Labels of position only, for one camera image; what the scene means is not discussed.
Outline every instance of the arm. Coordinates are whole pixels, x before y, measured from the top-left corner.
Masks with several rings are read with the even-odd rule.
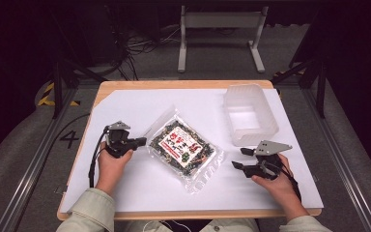
[[[115,159],[103,148],[99,155],[99,179],[94,188],[88,188],[71,207],[71,216],[57,229],[64,231],[114,231],[115,203],[111,195],[123,176],[126,164],[133,151],[129,150],[121,158]]]
[[[286,171],[293,176],[289,168],[288,159],[282,155],[279,155],[279,157],[287,168]],[[295,194],[287,176],[281,174],[273,181],[259,176],[253,176],[252,180],[264,187],[282,207],[288,223],[287,225],[281,225],[280,231],[330,231],[308,214]]]

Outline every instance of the hand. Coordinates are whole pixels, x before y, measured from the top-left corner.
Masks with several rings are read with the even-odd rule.
[[[111,196],[114,188],[123,176],[123,171],[125,170],[126,164],[131,159],[133,151],[128,150],[122,157],[116,159],[104,149],[105,146],[105,142],[100,144],[101,152],[98,159],[99,180],[95,188]]]
[[[282,163],[285,165],[284,169],[291,176],[294,177],[291,169],[289,168],[288,159],[279,154]],[[282,209],[285,212],[287,221],[290,221],[293,218],[297,218],[300,216],[307,216],[309,215],[308,212],[303,208],[300,200],[298,199],[297,195],[294,192],[294,188],[288,177],[281,173],[275,180],[271,181],[269,179],[264,179],[259,176],[252,176],[251,178],[255,183],[264,187],[275,199],[276,202],[281,205]]]

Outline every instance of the person's left hand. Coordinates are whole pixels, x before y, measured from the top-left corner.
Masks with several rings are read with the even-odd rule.
[[[99,180],[95,188],[112,195],[114,188],[123,176],[123,171],[131,159],[133,151],[128,150],[122,157],[116,159],[104,149],[105,146],[105,142],[100,144]]]

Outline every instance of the white paper sheet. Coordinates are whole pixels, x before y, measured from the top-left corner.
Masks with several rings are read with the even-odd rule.
[[[88,171],[94,149],[103,128],[122,120],[131,126],[129,138],[142,136],[147,128],[171,105],[181,117],[213,144],[225,150],[226,157],[209,182],[197,194],[186,193],[182,181],[173,171],[152,158],[145,147],[134,152],[125,175],[115,190],[116,212],[167,212],[278,209],[271,196],[245,178],[231,160],[255,164],[231,143],[223,108],[226,89],[117,90],[96,106],[82,143],[81,154],[71,174],[70,184],[60,213],[71,208],[89,187]],[[264,90],[279,126],[271,141],[290,144],[283,152],[300,185],[305,208],[323,208],[300,145],[275,90]]]

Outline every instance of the person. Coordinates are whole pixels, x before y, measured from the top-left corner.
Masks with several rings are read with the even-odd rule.
[[[70,217],[63,221],[57,232],[65,231],[114,231],[115,204],[114,188],[123,177],[126,164],[133,156],[129,150],[121,158],[115,159],[104,150],[104,142],[100,144],[99,179],[94,188],[88,188],[71,207]],[[293,174],[286,157],[279,155],[286,171]],[[275,201],[282,207],[287,224],[281,225],[279,231],[330,231],[317,219],[310,216],[303,208],[295,194],[291,182],[285,175],[275,180],[253,176],[252,181],[265,188]],[[171,230],[160,221],[131,221],[125,231],[170,232]],[[201,232],[238,231],[259,232],[253,220],[247,218],[214,219]]]

